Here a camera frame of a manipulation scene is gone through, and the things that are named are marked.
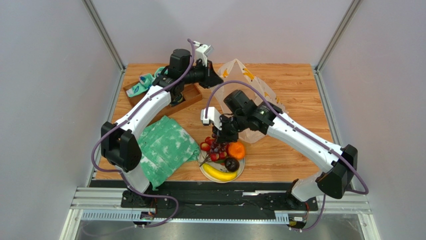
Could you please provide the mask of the red fake fruit bunch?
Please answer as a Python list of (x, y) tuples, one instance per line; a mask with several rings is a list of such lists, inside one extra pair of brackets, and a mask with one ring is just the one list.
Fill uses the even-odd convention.
[(228, 146), (228, 142), (218, 143), (216, 138), (208, 136), (199, 144), (201, 157), (199, 166), (210, 162), (224, 166), (228, 157)]

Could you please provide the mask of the translucent white plastic bag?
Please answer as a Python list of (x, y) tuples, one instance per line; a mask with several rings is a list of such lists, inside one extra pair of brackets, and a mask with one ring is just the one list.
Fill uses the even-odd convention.
[[(219, 69), (216, 70), (216, 73), (222, 78), (224, 82), (234, 80), (252, 86), (259, 93), (261, 93), (268, 102), (280, 108), (284, 113), (288, 113), (286, 107), (277, 94), (270, 88), (270, 86), (265, 81), (253, 74), (253, 72), (238, 59), (224, 63)], [(221, 110), (222, 113), (231, 113), (231, 110), (225, 105), (224, 99), (235, 90), (243, 91), (250, 100), (254, 101), (256, 105), (259, 105), (263, 102), (263, 100), (249, 87), (236, 83), (227, 84), (221, 87), (214, 94), (214, 98), (218, 102), (217, 109)]]

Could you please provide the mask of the orange fake tangerine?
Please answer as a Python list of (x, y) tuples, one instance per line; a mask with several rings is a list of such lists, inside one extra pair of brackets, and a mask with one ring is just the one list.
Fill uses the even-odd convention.
[(227, 146), (227, 153), (232, 158), (242, 160), (246, 156), (246, 149), (241, 142), (231, 142)]

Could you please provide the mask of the yellow fake banana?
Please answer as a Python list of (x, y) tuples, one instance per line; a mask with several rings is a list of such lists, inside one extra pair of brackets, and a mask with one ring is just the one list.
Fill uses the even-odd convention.
[(221, 181), (221, 182), (228, 182), (232, 181), (237, 177), (237, 172), (223, 172), (220, 171), (214, 167), (212, 167), (209, 164), (203, 164), (202, 169), (209, 174), (211, 177)]

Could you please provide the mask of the dark round fake fruit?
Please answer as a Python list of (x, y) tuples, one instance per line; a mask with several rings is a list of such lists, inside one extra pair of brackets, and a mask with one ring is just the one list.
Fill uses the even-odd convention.
[(240, 162), (236, 158), (229, 157), (225, 159), (224, 166), (228, 172), (234, 173), (240, 168)]

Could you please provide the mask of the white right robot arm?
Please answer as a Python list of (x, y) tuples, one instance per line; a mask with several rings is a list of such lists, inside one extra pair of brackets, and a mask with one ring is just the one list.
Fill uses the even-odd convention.
[(256, 104), (241, 90), (234, 90), (223, 101), (231, 116), (221, 115), (216, 130), (220, 142), (235, 142), (245, 130), (258, 131), (280, 140), (310, 159), (319, 172), (296, 179), (287, 191), (296, 203), (326, 195), (341, 199), (347, 191), (358, 163), (358, 150), (348, 144), (328, 142), (292, 120), (279, 107), (268, 102)]

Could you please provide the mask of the dark fake grape bunch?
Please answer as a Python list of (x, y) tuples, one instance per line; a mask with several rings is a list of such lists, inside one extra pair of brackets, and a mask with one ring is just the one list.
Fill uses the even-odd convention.
[(215, 133), (211, 134), (210, 140), (210, 151), (212, 153), (222, 153), (226, 152), (228, 149), (228, 142), (218, 142), (217, 135)]

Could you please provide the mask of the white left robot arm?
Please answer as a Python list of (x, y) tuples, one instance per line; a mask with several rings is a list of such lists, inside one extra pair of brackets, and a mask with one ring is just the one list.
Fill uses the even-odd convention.
[(186, 85), (197, 83), (209, 89), (223, 83), (208, 59), (213, 50), (212, 46), (201, 43), (196, 43), (194, 51), (175, 49), (169, 64), (155, 77), (144, 97), (115, 123), (107, 121), (102, 125), (96, 145), (132, 192), (142, 194), (150, 185), (140, 164), (142, 151), (137, 142), (143, 130)]

